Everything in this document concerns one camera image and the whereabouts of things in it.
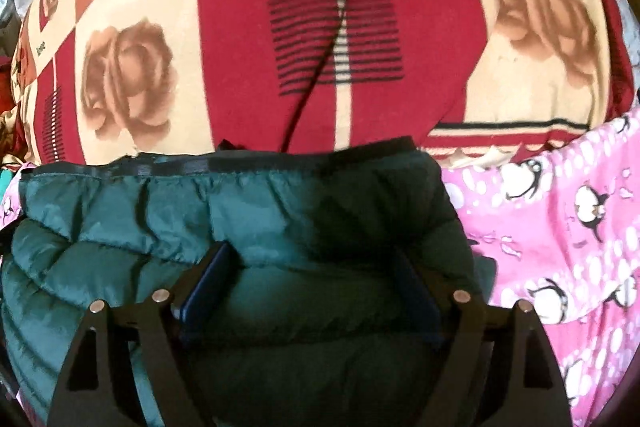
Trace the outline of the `dark green puffer jacket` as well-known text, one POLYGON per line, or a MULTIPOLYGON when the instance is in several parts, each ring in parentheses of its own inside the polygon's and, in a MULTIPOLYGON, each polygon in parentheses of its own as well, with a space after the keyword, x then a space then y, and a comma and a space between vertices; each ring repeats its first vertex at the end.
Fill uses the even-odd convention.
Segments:
POLYGON ((225 426, 412 426, 445 348, 413 270, 487 298, 439 165, 408 140, 318 155, 144 154, 28 170, 1 269, 6 351, 46 417, 93 301, 141 303, 220 243, 238 257, 179 360, 225 426))

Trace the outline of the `pink penguin blanket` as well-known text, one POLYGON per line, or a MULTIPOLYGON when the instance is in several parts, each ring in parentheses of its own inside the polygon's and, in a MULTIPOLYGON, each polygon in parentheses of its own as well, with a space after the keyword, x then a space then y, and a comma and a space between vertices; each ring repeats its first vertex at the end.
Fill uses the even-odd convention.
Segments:
POLYGON ((497 262, 490 303, 533 303, 573 423, 592 425, 639 347, 638 109, 559 150, 442 181, 476 250, 497 262))

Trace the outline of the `rose patterned folded quilt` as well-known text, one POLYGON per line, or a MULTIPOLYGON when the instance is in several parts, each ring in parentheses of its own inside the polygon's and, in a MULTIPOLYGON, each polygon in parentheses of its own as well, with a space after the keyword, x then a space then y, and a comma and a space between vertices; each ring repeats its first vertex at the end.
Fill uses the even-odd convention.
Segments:
POLYGON ((626 113, 615 0, 16 0, 1 153, 106 164, 408 135, 500 165, 626 113))

